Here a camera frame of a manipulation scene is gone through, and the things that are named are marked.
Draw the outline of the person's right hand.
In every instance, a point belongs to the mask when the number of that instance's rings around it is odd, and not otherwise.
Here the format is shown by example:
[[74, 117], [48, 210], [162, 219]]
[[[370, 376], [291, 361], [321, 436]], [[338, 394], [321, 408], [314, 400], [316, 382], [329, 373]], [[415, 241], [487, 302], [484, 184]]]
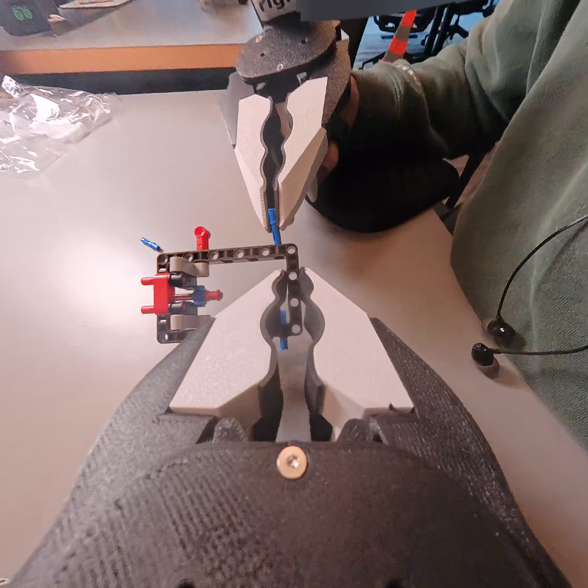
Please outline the person's right hand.
[[[339, 119], [347, 125], [349, 130], [354, 126], [359, 112], [359, 91], [353, 76], [349, 79], [349, 96], [345, 106], [339, 111]], [[334, 170], [339, 160], [339, 145], [334, 140], [329, 140], [327, 153], [317, 173], [317, 182], [320, 185]]]

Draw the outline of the black device green lights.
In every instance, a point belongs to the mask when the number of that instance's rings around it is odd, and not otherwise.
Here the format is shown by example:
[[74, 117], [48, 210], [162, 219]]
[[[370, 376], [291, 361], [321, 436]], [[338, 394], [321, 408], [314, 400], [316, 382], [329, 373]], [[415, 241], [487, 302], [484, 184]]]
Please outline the black device green lights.
[[58, 14], [56, 1], [1, 1], [1, 28], [12, 36], [51, 30], [49, 17]]

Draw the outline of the wooden side table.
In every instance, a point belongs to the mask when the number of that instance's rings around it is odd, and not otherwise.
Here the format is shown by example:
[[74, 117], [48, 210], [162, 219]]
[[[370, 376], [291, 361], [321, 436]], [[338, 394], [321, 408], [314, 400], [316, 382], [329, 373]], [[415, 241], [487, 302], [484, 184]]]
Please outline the wooden side table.
[[251, 4], [129, 1], [61, 9], [35, 35], [1, 29], [1, 73], [23, 84], [118, 95], [222, 90], [261, 32]]

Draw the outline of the black wired earphones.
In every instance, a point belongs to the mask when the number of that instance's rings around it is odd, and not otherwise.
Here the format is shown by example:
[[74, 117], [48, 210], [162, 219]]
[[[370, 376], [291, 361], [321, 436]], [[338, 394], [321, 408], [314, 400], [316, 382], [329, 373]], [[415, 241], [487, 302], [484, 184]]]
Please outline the black wired earphones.
[[[502, 316], [502, 308], [506, 300], [507, 294], [510, 290], [511, 284], [514, 281], [515, 277], [518, 275], [519, 271], [521, 271], [525, 264], [528, 261], [530, 261], [530, 259], [537, 252], [539, 252], [542, 247], [547, 245], [551, 240], [555, 239], [555, 237], [559, 236], [561, 233], [567, 231], [568, 229], [571, 229], [572, 227], [575, 227], [576, 225], [585, 222], [587, 222], [587, 214], [584, 214], [572, 223], [567, 224], [562, 228], [554, 231], [548, 237], [546, 237], [536, 246], [534, 246], [533, 249], [528, 254], [526, 254], [525, 257], [513, 269], [502, 290], [495, 316], [491, 320], [489, 320], [488, 324], [485, 327], [487, 334], [490, 335], [494, 342], [509, 345], [514, 341], [515, 336], [517, 335], [516, 330], [504, 320]], [[522, 357], [550, 357], [577, 355], [579, 353], [583, 353], [586, 351], [587, 344], [570, 349], [528, 351], [513, 350], [510, 347], [491, 348], [482, 342], [478, 342], [472, 346], [471, 357], [476, 367], [480, 369], [483, 373], [485, 373], [488, 377], [491, 377], [498, 374], [499, 372], [500, 365], [498, 360], [496, 359], [496, 357], [499, 355]]]

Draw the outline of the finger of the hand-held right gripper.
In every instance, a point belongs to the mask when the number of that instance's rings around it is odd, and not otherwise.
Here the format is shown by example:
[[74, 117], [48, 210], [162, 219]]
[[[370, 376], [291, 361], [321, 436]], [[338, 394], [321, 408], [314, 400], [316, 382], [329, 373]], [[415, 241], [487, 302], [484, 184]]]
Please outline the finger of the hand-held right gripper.
[[254, 212], [263, 228], [270, 232], [265, 197], [266, 180], [262, 164], [266, 147], [262, 139], [265, 122], [270, 116], [270, 99], [253, 94], [239, 100], [235, 155]]
[[310, 79], [286, 100], [290, 134], [283, 143], [283, 166], [277, 177], [279, 228], [286, 229], [305, 197], [316, 195], [316, 176], [327, 151], [322, 125], [327, 77]]

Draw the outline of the black lego frame assembly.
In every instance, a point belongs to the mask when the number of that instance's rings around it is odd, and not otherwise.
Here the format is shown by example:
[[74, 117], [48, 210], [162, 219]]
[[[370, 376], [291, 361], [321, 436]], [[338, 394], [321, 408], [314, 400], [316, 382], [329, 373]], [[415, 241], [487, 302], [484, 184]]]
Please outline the black lego frame assembly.
[[279, 327], [270, 333], [278, 337], [281, 330], [280, 310], [286, 309], [289, 338], [302, 332], [300, 307], [300, 266], [296, 245], [261, 245], [229, 249], [205, 249], [209, 246], [210, 231], [203, 226], [195, 228], [196, 250], [161, 252], [156, 258], [154, 276], [143, 277], [143, 286], [152, 287], [153, 302], [143, 306], [143, 315], [156, 317], [156, 339], [160, 344], [182, 342], [188, 334], [198, 330], [205, 321], [200, 312], [211, 302], [220, 302], [224, 294], [210, 290], [199, 280], [209, 277], [212, 265], [284, 261], [284, 275], [277, 280], [277, 309], [271, 310], [270, 319], [279, 320]]

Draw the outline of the clear plastic bag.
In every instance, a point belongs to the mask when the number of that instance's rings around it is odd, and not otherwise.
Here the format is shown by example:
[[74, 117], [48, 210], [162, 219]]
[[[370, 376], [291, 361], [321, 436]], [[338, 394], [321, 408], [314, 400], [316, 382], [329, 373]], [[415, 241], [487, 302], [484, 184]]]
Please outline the clear plastic bag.
[[113, 118], [111, 94], [31, 86], [1, 75], [1, 173], [43, 171]]

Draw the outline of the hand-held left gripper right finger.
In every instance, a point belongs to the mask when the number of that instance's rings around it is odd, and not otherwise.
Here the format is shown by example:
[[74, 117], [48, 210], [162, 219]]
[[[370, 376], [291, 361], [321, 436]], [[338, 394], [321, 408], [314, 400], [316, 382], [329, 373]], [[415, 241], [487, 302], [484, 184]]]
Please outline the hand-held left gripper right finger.
[[368, 314], [311, 269], [301, 269], [310, 336], [305, 400], [312, 440], [336, 440], [352, 419], [408, 414], [414, 404]]

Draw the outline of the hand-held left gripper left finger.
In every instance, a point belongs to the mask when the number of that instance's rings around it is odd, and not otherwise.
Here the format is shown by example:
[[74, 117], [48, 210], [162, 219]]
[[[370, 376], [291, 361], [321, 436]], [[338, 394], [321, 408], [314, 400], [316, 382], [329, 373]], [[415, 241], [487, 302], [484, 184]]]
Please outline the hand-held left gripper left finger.
[[179, 415], [236, 419], [253, 440], [274, 441], [283, 392], [273, 327], [281, 327], [284, 270], [275, 271], [221, 311], [169, 409]]

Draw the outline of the person's right forearm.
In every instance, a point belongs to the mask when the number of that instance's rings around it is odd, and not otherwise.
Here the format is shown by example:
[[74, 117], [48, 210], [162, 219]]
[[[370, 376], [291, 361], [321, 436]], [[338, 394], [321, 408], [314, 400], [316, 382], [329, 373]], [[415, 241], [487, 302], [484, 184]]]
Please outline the person's right forearm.
[[422, 63], [380, 61], [355, 74], [349, 147], [393, 144], [453, 159], [497, 142], [526, 94], [535, 30], [523, 1], [502, 1], [467, 40]]

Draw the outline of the orange traffic cone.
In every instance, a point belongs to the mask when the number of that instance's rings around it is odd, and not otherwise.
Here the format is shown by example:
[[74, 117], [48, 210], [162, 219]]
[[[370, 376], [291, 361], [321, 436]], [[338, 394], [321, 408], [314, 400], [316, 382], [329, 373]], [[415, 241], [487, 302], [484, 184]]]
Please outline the orange traffic cone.
[[404, 58], [410, 31], [415, 22], [416, 15], [416, 9], [406, 11], [402, 15], [401, 21], [382, 59], [383, 62], [393, 63]]

